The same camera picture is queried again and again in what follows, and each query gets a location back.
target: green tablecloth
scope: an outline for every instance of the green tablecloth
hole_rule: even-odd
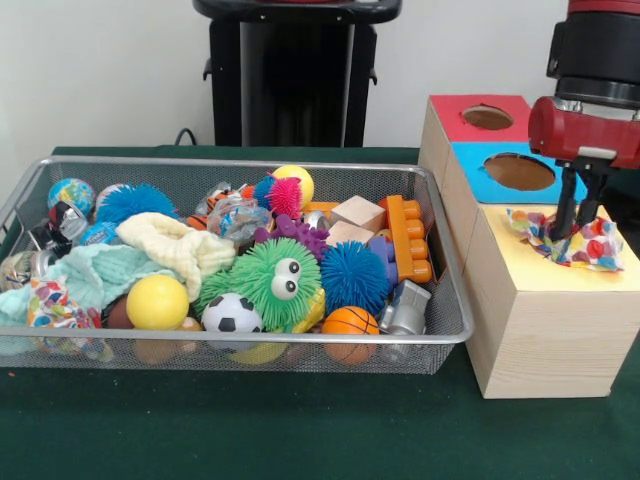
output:
[[[413,163],[415,150],[57,149]],[[485,401],[458,346],[427,376],[0,372],[3,478],[640,478],[640,348],[604,399]]]

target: polka dot cloth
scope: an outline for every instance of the polka dot cloth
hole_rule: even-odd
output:
[[[27,324],[38,328],[100,328],[100,312],[90,308],[86,312],[69,299],[62,280],[52,282],[32,278],[31,297],[27,309]],[[56,355],[85,355],[92,360],[107,362],[113,351],[97,338],[34,339],[41,350]]]
[[[526,238],[538,253],[567,267],[596,271],[624,270],[619,258],[622,240],[616,234],[616,224],[598,217],[593,222],[575,228],[569,238],[552,242],[549,231],[555,216],[507,209],[511,228]]]

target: metal mesh bin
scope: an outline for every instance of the metal mesh bin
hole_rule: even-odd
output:
[[[96,191],[114,183],[150,183],[162,189],[179,210],[188,215],[204,193],[218,182],[225,180],[236,186],[257,182],[280,165],[258,161],[52,157],[29,169],[0,211],[0,251],[6,256],[34,249],[27,231],[46,217],[49,188],[63,178],[84,179]],[[420,203],[434,266],[434,280],[425,286],[433,295],[425,313],[425,335],[223,334],[2,327],[0,366],[435,373],[454,345],[471,336],[473,320],[433,176],[409,165],[301,165],[313,176],[314,198],[320,201],[344,201],[356,194],[378,201],[386,195],[402,194]],[[114,356],[108,362],[99,362],[85,356],[45,353],[36,347],[44,337],[101,338],[109,344]],[[232,352],[225,348],[227,342],[235,346],[241,344],[243,348]],[[347,366],[336,363],[326,354],[328,344],[369,345],[366,348],[375,353],[363,364]]]

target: googly eyes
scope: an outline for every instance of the googly eyes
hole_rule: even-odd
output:
[[[293,277],[293,280],[300,278],[300,264],[295,258],[283,258],[276,263],[276,277]]]
[[[276,264],[271,280],[271,293],[280,300],[291,300],[298,294],[300,264],[293,258],[283,258]]]

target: white wall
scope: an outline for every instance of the white wall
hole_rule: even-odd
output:
[[[552,91],[566,0],[405,0],[378,27],[365,141],[418,146],[430,93]],[[56,145],[212,142],[208,20],[190,0],[0,0],[0,201]]]

